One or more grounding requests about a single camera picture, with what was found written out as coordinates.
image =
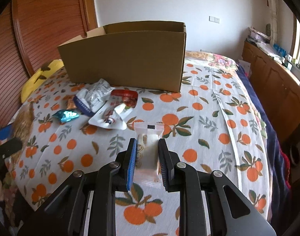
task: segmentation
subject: bed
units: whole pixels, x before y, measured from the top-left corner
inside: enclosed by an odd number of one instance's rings
[[[266,219],[277,217],[289,194],[284,160],[254,91],[233,60],[186,52],[180,93],[117,87],[139,93],[124,131],[90,126],[85,115],[63,125],[52,118],[66,107],[66,96],[85,86],[70,82],[62,68],[26,101],[33,102],[33,131],[19,162],[8,169],[33,210],[73,171],[96,171],[115,160],[136,137],[134,123],[144,121],[164,124],[168,148],[181,161],[204,172],[221,170]],[[12,204],[13,195],[7,196]],[[118,235],[178,235],[179,193],[137,182],[131,192],[116,197]]]

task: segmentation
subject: cardboard box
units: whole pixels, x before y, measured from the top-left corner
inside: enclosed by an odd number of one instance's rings
[[[72,82],[179,92],[185,42],[184,23],[137,21],[93,29],[58,50]]]

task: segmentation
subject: wooden cabinet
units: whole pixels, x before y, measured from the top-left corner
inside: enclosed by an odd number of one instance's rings
[[[295,76],[248,42],[243,60],[251,63],[250,83],[283,143],[300,124],[300,86]]]

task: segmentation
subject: silver bolt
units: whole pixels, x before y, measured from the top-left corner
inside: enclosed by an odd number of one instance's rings
[[[81,170],[76,170],[74,173],[73,173],[73,176],[74,177],[81,177],[83,174],[83,172]]]
[[[223,176],[223,174],[222,174],[222,172],[221,172],[220,170],[215,170],[215,171],[213,172],[213,174],[214,174],[214,176],[216,176],[216,177],[222,177],[222,176]]]
[[[186,163],[185,163],[185,162],[178,162],[178,163],[176,164],[176,166],[179,167],[180,169],[183,169],[183,168],[186,167]]]
[[[111,168],[117,168],[120,164],[117,161],[113,161],[110,163]]]

